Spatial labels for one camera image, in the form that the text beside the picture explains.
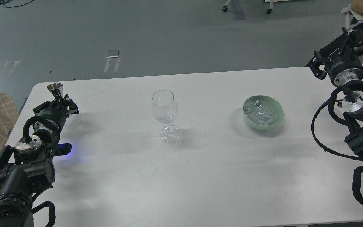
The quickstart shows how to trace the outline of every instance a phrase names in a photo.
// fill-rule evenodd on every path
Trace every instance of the green bowl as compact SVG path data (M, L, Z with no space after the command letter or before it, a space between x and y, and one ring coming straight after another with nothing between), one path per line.
M257 125L246 117L246 115L245 115L246 104L248 102L256 102L257 100L259 100L267 108L271 109L275 113L275 115L278 116L278 119L275 122L275 124L270 125L270 126ZM243 117L245 118L245 121L247 122L247 124L250 125L251 127L255 128L255 129L260 129L260 130L268 130L268 129L275 127L277 124L279 124L282 121L282 118L284 117L284 109L282 109L282 106L280 105L279 102L277 102L277 100L275 100L269 96L255 95L255 96L252 96L252 97L246 99L245 103L243 104Z

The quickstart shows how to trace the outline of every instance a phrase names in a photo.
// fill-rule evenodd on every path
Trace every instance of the gray floor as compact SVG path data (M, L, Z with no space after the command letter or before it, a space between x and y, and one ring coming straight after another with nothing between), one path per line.
M20 108L39 82L304 66L314 50L342 33L340 10L349 0L279 2L270 15L263 0L234 0L224 13L225 2L36 0L0 6L0 92ZM118 71L111 60L104 72L112 49L120 50ZM11 61L20 63L3 70Z

